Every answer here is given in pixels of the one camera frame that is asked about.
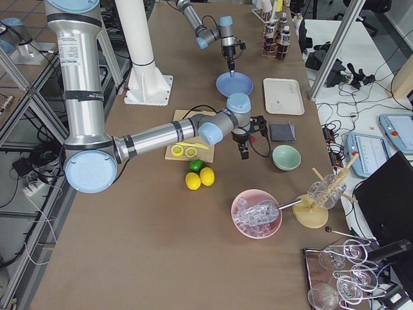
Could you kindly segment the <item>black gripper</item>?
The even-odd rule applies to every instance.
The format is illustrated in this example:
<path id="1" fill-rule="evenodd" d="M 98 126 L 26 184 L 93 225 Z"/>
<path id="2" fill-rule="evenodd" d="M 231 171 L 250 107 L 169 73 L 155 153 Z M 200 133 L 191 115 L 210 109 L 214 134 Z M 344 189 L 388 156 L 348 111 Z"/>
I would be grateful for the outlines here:
<path id="1" fill-rule="evenodd" d="M 232 139 L 237 143 L 241 159 L 249 159 L 249 151 L 247 142 L 250 140 L 250 133 L 242 128 L 234 129 L 232 132 Z"/>
<path id="2" fill-rule="evenodd" d="M 228 62 L 228 71 L 230 72 L 230 77 L 234 77 L 235 74 L 235 56 L 236 47 L 234 45 L 222 46 L 222 55 Z"/>

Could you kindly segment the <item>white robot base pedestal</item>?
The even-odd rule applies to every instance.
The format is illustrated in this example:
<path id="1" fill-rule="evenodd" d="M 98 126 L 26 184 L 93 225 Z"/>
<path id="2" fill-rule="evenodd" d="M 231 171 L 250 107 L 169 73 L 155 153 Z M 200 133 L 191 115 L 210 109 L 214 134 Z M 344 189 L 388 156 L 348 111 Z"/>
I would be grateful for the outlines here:
<path id="1" fill-rule="evenodd" d="M 129 105 L 168 105 L 173 77 L 157 68 L 142 1 L 116 1 L 132 69 L 125 103 Z"/>

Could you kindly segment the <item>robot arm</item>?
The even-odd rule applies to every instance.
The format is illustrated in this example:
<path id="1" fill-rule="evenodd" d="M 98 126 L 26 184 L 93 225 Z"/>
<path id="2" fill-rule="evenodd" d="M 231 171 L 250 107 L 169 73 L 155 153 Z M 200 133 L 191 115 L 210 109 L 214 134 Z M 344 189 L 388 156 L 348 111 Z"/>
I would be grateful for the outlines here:
<path id="1" fill-rule="evenodd" d="M 172 8 L 182 13 L 196 36 L 196 42 L 201 50 L 208 48 L 216 41 L 221 42 L 221 53 L 227 61 L 230 77 L 235 76 L 237 47 L 244 49 L 244 43 L 237 39 L 234 32 L 232 16 L 226 15 L 219 18 L 214 28 L 208 28 L 196 13 L 190 1 L 166 1 Z"/>
<path id="2" fill-rule="evenodd" d="M 132 65 L 126 102 L 167 105 L 173 78 L 156 67 L 143 2 L 117 1 L 116 8 Z M 196 136 L 215 145 L 227 134 L 239 136 L 250 129 L 250 99 L 238 92 L 213 116 L 196 114 L 122 138 L 108 135 L 97 53 L 97 35 L 103 29 L 99 2 L 46 1 L 45 10 L 48 26 L 57 36 L 68 113 L 63 168 L 75 190 L 106 190 L 116 182 L 119 164 L 151 150 Z"/>

